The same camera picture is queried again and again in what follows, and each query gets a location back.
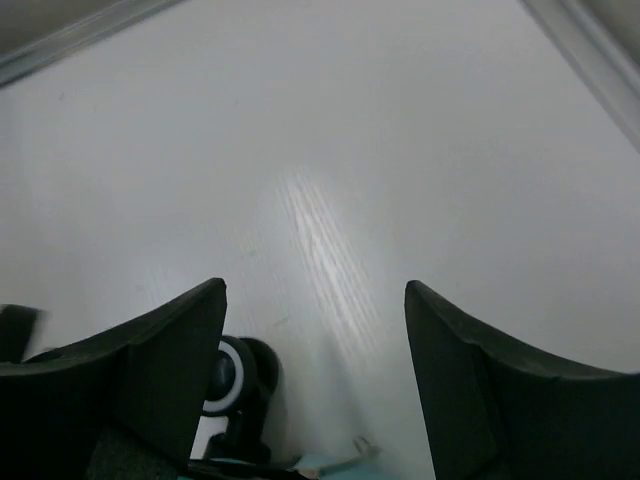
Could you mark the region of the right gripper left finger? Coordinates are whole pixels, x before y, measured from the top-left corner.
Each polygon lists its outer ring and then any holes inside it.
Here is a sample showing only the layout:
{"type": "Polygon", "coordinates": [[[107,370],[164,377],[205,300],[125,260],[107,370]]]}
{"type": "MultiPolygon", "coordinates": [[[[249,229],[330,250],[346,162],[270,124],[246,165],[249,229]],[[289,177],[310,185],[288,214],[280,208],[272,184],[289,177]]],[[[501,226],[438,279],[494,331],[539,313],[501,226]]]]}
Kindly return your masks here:
{"type": "Polygon", "coordinates": [[[26,356],[44,314],[1,309],[5,479],[175,479],[186,468],[226,314],[207,280],[164,305],[26,356]]]}

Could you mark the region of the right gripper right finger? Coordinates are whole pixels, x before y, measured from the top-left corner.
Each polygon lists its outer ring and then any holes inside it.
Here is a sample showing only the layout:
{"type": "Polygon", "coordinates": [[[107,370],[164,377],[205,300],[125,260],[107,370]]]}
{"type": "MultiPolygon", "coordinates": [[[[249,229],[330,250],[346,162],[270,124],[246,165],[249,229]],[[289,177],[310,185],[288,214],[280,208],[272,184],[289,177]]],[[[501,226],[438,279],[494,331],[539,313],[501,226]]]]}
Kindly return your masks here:
{"type": "Polygon", "coordinates": [[[439,479],[635,479],[639,377],[545,352],[405,288],[412,364],[439,479]]]}

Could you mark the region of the pink hard-shell suitcase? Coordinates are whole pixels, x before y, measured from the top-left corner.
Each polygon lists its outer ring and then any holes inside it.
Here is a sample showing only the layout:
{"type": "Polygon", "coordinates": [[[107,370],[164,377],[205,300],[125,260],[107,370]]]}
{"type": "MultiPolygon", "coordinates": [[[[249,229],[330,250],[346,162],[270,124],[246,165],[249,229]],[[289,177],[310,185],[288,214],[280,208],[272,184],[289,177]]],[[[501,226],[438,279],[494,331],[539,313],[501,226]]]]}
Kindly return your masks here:
{"type": "Polygon", "coordinates": [[[342,460],[270,464],[261,434],[279,379],[275,353],[263,342],[221,335],[190,458],[175,479],[323,479],[346,474],[375,455],[364,438],[342,460]]]}

